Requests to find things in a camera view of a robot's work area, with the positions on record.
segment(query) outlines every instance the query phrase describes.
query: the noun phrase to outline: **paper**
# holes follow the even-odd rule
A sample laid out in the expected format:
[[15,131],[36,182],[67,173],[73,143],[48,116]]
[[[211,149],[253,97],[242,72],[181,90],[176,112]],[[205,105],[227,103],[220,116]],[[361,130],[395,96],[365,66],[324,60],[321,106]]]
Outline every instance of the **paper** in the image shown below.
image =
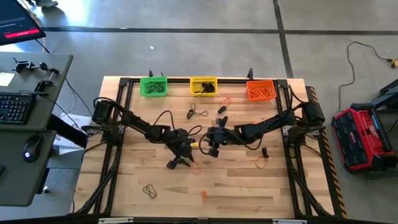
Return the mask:
[[[90,125],[91,124],[91,117],[87,117],[87,116],[79,116],[79,115],[74,115],[74,114],[68,114],[69,117],[71,119],[73,119],[77,125],[79,125],[79,127],[81,128],[84,125]],[[62,121],[64,121],[65,123],[69,124],[70,126],[74,127],[75,129],[77,129],[76,125],[73,123],[73,121],[69,118],[68,116],[65,116],[65,113],[61,114],[61,119]],[[74,144],[73,142],[65,139],[64,137],[61,137],[59,135],[57,135],[55,137],[54,146],[58,146],[59,147],[59,154],[65,154],[68,152],[75,152],[78,150],[82,150],[83,148],[80,146],[77,146],[76,144]]]
[[5,72],[1,72],[0,73],[0,86],[8,86],[12,80],[12,78],[14,78],[13,73],[5,73]]

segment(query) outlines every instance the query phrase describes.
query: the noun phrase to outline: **hazard tape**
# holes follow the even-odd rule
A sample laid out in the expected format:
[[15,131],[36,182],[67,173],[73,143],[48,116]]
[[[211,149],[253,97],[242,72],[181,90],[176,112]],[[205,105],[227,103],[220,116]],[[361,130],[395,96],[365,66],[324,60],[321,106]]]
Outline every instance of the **hazard tape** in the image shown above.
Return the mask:
[[[310,88],[311,88],[311,91],[312,91],[313,101],[314,102],[318,102],[318,98],[317,98],[317,94],[315,93],[315,89],[312,88],[312,87],[310,87]],[[323,142],[325,144],[326,155],[327,155],[328,160],[329,160],[331,176],[333,178],[333,182],[335,183],[336,193],[337,193],[337,198],[339,200],[341,214],[342,214],[343,218],[347,218],[347,211],[346,211],[346,207],[344,205],[343,196],[341,194],[341,187],[340,187],[340,184],[338,183],[336,168],[335,168],[335,165],[333,163],[333,158],[331,156],[331,151],[330,151],[330,146],[329,146],[329,142],[328,142],[328,137],[327,137],[325,131],[322,131],[321,134],[322,134],[322,137],[323,137]]]

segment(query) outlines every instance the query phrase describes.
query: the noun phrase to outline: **red power station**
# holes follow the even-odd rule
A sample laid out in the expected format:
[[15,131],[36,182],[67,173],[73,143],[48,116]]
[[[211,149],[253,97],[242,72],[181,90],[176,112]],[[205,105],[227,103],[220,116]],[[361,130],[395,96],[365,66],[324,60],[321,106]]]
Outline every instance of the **red power station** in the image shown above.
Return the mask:
[[348,171],[386,170],[397,165],[374,105],[352,104],[333,117],[331,127]]

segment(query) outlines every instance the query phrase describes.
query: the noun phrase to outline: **black keyboard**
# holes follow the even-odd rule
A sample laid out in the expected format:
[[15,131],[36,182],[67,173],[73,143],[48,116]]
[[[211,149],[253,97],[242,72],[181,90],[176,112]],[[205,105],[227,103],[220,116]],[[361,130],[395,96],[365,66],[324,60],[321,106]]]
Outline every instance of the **black keyboard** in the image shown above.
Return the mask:
[[0,92],[0,124],[26,124],[36,94]]

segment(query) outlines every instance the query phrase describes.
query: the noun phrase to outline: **gray desk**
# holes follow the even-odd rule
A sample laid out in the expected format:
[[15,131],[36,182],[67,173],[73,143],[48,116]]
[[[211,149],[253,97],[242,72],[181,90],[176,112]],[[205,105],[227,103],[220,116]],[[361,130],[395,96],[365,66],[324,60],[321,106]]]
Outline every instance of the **gray desk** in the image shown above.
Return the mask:
[[[45,92],[49,94],[48,98],[56,101],[60,94],[61,87],[68,73],[70,64],[72,62],[72,55],[65,54],[31,54],[31,53],[8,53],[0,52],[0,72],[15,73],[9,86],[0,86],[0,91],[6,92],[19,92],[21,90],[34,91],[36,85],[41,80],[48,80],[50,78],[50,72],[43,71],[41,69],[35,69],[30,72],[24,69],[21,73],[12,71],[15,68],[15,57],[17,60],[30,60],[33,64],[39,65],[41,62],[45,62],[49,68],[55,68],[60,73],[53,77],[53,86],[49,86],[45,89]],[[46,129],[47,123],[52,114],[54,103],[49,99],[43,97],[37,97],[33,110],[29,116],[29,120],[26,125],[9,125],[0,124],[1,130],[16,130],[16,131],[43,131]]]
[[[35,65],[45,62],[49,68],[60,71],[52,80],[54,85],[45,89],[48,98],[56,101],[72,62],[72,55],[0,52],[0,72],[15,73],[10,85],[0,86],[0,91],[34,91],[39,81],[50,77],[49,73],[40,69],[33,72],[24,70],[20,74],[12,71],[15,68],[13,57],[17,60],[30,60]],[[46,166],[57,133],[66,138],[68,133],[80,135],[85,142],[85,134],[76,133],[76,129],[52,115],[53,108],[53,102],[37,96],[26,125],[0,125],[0,164],[6,167],[0,176],[0,206],[28,206],[32,203],[48,174]],[[40,145],[40,157],[35,162],[27,163],[23,159],[22,148],[25,141],[37,133],[44,137]]]

